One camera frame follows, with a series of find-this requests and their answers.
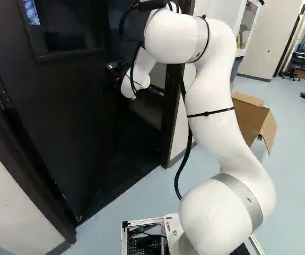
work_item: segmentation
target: open door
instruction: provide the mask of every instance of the open door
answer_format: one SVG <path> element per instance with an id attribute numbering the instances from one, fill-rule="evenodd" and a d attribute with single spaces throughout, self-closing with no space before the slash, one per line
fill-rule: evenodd
<path id="1" fill-rule="evenodd" d="M 117 141 L 107 33 L 104 1 L 0 0 L 0 111 L 78 220 Z"/>

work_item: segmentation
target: metal frame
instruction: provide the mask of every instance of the metal frame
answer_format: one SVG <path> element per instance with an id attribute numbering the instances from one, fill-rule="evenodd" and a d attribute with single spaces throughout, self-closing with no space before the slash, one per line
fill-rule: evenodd
<path id="1" fill-rule="evenodd" d="M 181 255 L 178 246 L 179 239 L 184 231 L 180 225 L 178 214 L 168 214 L 163 217 L 123 222 L 121 227 L 121 255 L 127 255 L 127 240 L 128 231 L 130 228 L 146 227 L 145 230 L 149 230 L 157 225 L 161 225 L 165 229 L 170 254 Z M 253 234 L 249 237 L 249 241 L 252 247 L 255 249 L 257 255 L 265 255 L 265 252 Z"/>

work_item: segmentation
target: floor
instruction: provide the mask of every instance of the floor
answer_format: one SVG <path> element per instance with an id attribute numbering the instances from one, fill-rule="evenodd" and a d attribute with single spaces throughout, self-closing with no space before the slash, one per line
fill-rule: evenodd
<path id="1" fill-rule="evenodd" d="M 299 97 L 305 80 L 275 78 L 267 83 L 237 77 L 234 90 L 265 99 L 278 124 L 272 154 L 263 159 L 277 189 L 277 207 L 255 236 L 266 254 L 305 254 L 305 99 Z M 64 255 L 119 255 L 122 221 L 177 212 L 173 190 L 177 167 L 167 171 L 157 167 L 81 225 L 78 242 Z M 195 147 L 180 177 L 180 192 L 184 194 L 218 170 L 217 160 Z"/>

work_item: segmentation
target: box flap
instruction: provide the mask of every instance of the box flap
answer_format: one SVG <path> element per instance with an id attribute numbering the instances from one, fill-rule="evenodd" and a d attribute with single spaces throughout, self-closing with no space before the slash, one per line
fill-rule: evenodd
<path id="1" fill-rule="evenodd" d="M 255 142 L 256 138 L 258 137 L 258 132 L 247 132 L 244 130 L 241 130 L 242 136 L 246 142 L 246 144 L 251 147 L 251 145 Z"/>
<path id="2" fill-rule="evenodd" d="M 263 99 L 259 99 L 257 97 L 252 97 L 247 94 L 243 94 L 243 93 L 239 93 L 239 92 L 234 92 L 232 94 L 232 98 L 240 100 L 240 101 L 244 101 L 244 102 L 250 103 L 252 105 L 256 105 L 256 106 L 263 106 L 263 104 L 265 102 Z"/>
<path id="3" fill-rule="evenodd" d="M 232 101 L 239 128 L 247 145 L 251 147 L 258 135 L 261 134 L 267 150 L 270 152 L 276 133 L 276 122 L 271 111 L 243 100 L 233 98 Z"/>
<path id="4" fill-rule="evenodd" d="M 264 138 L 265 145 L 268 149 L 269 155 L 271 149 L 273 148 L 276 131 L 277 131 L 277 123 L 275 121 L 274 115 L 269 110 L 269 113 L 263 122 L 262 128 L 259 131 L 259 134 Z"/>

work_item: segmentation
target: cable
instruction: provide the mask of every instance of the cable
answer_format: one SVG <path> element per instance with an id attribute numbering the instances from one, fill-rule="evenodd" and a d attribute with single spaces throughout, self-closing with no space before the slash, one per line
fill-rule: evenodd
<path id="1" fill-rule="evenodd" d="M 180 68 L 181 68 L 181 65 L 179 65 L 179 69 L 178 69 L 178 75 L 180 77 L 180 91 L 181 91 L 183 100 L 185 102 L 186 89 L 185 89 L 185 85 L 184 85 L 184 81 L 183 81 L 183 77 L 182 77 Z M 183 160 L 182 160 L 182 162 L 181 162 L 181 164 L 180 164 L 180 166 L 179 166 L 179 168 L 176 172 L 175 182 L 174 182 L 175 192 L 176 192 L 176 195 L 177 195 L 179 200 L 182 200 L 182 196 L 181 196 L 181 194 L 179 192 L 179 188 L 178 188 L 179 176 L 180 176 L 181 172 L 183 171 L 183 169 L 186 165 L 186 162 L 189 159 L 192 142 L 193 142 L 193 133 L 191 131 L 190 124 L 188 123 L 188 141 L 187 141 L 187 144 L 186 144 L 185 154 L 184 154 L 184 158 L 183 158 Z"/>
<path id="2" fill-rule="evenodd" d="M 154 234 L 148 234 L 148 233 L 146 233 L 146 232 L 139 232 L 139 233 L 140 233 L 140 234 L 145 234 L 145 235 L 148 235 L 148 236 L 159 236 L 159 237 L 168 239 L 165 235 L 154 235 Z"/>
<path id="3" fill-rule="evenodd" d="M 136 89 L 135 87 L 135 81 L 133 80 L 133 69 L 135 67 L 135 62 L 136 62 L 136 58 L 137 58 L 137 55 L 138 55 L 138 52 L 140 51 L 140 48 L 142 46 L 142 42 L 140 41 L 137 45 L 137 48 L 135 50 L 135 53 L 133 55 L 133 58 L 132 58 L 132 61 L 131 61 L 131 69 L 130 69 L 130 83 L 131 83 L 131 88 L 132 88 L 132 91 L 133 91 L 133 94 L 136 95 L 138 90 Z"/>
<path id="4" fill-rule="evenodd" d="M 172 4 L 170 1 L 167 1 L 168 7 L 170 9 L 171 12 L 173 12 L 173 8 L 172 8 Z"/>
<path id="5" fill-rule="evenodd" d="M 121 16 L 120 18 L 120 22 L 119 22 L 119 36 L 121 37 L 121 39 L 125 40 L 125 41 L 138 41 L 137 39 L 133 39 L 130 36 L 128 36 L 127 34 L 125 34 L 124 31 L 124 24 L 126 21 L 126 18 L 128 17 L 128 15 L 136 10 L 139 6 L 139 2 L 138 1 L 134 1 L 131 4 L 131 8 L 129 10 L 127 10 L 126 12 L 124 12 L 124 14 Z"/>
<path id="6" fill-rule="evenodd" d="M 170 2 L 173 2 L 173 3 L 176 5 L 176 12 L 177 12 L 177 13 L 180 13 L 180 6 L 179 6 L 178 1 L 177 1 L 177 0 L 169 0 L 169 1 L 168 1 L 168 4 L 169 4 Z"/>

